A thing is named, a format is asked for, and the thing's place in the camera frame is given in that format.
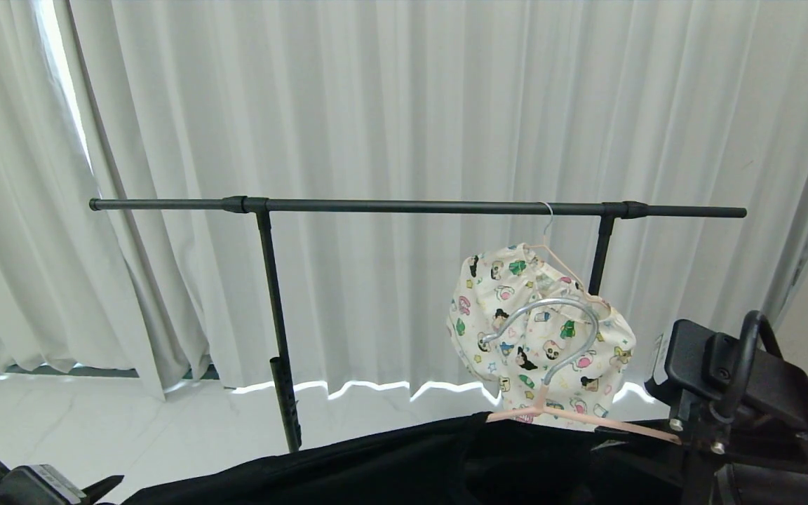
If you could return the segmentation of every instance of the horizontal metal rod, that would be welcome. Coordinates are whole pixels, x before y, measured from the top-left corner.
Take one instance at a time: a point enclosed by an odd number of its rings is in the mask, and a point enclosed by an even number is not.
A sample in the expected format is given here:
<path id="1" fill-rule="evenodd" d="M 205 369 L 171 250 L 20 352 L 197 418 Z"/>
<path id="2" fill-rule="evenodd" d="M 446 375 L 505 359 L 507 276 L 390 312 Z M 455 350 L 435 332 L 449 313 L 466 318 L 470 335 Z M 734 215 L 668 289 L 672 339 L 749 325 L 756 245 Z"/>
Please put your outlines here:
<path id="1" fill-rule="evenodd" d="M 501 201 L 378 201 L 377 199 L 282 199 L 229 197 L 219 199 L 99 199 L 92 210 L 228 210 L 231 212 L 381 212 L 406 214 L 498 214 L 498 215 L 615 215 L 644 217 L 745 217 L 746 208 L 647 205 L 633 202 L 639 214 L 628 215 L 629 205 L 612 203 L 551 203 Z"/>

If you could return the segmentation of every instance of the clothes rack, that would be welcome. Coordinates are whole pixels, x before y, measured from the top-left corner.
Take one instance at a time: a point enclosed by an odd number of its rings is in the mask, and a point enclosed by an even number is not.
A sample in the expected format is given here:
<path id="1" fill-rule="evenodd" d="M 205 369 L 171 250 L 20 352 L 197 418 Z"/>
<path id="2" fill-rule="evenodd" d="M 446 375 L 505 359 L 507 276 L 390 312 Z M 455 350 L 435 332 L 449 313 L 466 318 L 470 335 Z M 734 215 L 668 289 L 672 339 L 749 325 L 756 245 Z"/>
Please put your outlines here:
<path id="1" fill-rule="evenodd" d="M 746 217 L 746 208 L 647 205 L 637 201 L 603 203 L 489 202 L 489 201 L 372 201 L 372 199 L 279 199 L 234 196 L 212 199 L 101 199 L 89 201 L 92 210 L 224 210 L 236 214 L 254 213 L 260 231 L 260 246 L 267 275 L 267 291 L 276 331 L 278 357 L 270 358 L 270 371 L 276 388 L 276 400 L 282 415 L 285 441 L 289 451 L 299 450 L 301 425 L 295 405 L 292 366 L 285 335 L 279 277 L 271 232 L 271 212 L 378 212 L 406 214 L 487 214 L 487 215 L 599 215 L 597 247 L 588 292 L 597 295 L 603 266 L 607 259 L 610 236 L 616 220 L 634 220 L 648 215 L 665 217 Z"/>

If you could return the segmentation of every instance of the curtain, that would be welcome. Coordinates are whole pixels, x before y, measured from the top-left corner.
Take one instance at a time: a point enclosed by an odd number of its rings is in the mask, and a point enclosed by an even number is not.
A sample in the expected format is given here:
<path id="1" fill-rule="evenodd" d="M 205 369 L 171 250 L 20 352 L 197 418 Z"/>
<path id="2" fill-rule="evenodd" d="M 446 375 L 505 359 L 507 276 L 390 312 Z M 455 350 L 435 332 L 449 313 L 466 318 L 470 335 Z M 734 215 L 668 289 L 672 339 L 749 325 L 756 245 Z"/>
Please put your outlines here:
<path id="1" fill-rule="evenodd" d="M 39 36 L 0 2 L 0 371 L 135 368 L 161 396 L 137 295 Z"/>
<path id="2" fill-rule="evenodd" d="M 747 207 L 746 220 L 616 224 L 601 294 L 638 335 L 632 380 L 675 319 L 737 333 L 793 268 L 782 253 L 808 205 L 808 3 L 59 8 L 104 198 Z M 269 381 L 253 217 L 113 215 L 163 365 L 198 376 L 212 359 L 227 386 Z M 468 380 L 443 329 L 459 265 L 538 242 L 546 221 L 276 213 L 295 381 Z M 557 217 L 553 230 L 551 247 L 588 277 L 597 220 Z"/>

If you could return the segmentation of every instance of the black shirt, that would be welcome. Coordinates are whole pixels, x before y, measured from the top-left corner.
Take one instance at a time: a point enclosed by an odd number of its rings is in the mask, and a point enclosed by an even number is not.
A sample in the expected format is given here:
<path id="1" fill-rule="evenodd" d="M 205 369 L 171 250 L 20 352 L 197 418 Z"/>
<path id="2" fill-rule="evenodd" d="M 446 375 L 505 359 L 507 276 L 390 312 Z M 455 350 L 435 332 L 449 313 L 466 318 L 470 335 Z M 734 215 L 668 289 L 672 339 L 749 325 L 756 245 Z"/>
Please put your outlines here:
<path id="1" fill-rule="evenodd" d="M 604 434 L 486 416 L 263 457 L 143 489 L 124 505 L 678 502 L 679 490 L 609 458 Z"/>

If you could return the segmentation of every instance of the floor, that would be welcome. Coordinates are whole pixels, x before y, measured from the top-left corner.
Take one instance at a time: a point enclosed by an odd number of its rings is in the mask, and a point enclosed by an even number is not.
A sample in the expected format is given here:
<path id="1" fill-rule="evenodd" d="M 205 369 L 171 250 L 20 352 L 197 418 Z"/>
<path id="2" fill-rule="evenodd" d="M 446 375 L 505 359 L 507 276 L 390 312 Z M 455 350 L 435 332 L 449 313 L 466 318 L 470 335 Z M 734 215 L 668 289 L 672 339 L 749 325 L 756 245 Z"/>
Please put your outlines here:
<path id="1" fill-rule="evenodd" d="M 346 384 L 331 396 L 320 384 L 296 386 L 304 447 L 496 407 L 478 383 L 461 391 L 424 387 L 413 399 L 405 383 L 371 386 Z M 615 418 L 668 413 L 637 387 L 623 391 L 610 410 Z M 52 464 L 79 487 L 125 474 L 106 501 L 285 452 L 272 386 L 230 390 L 189 381 L 161 402 L 132 378 L 0 375 L 0 460 Z"/>

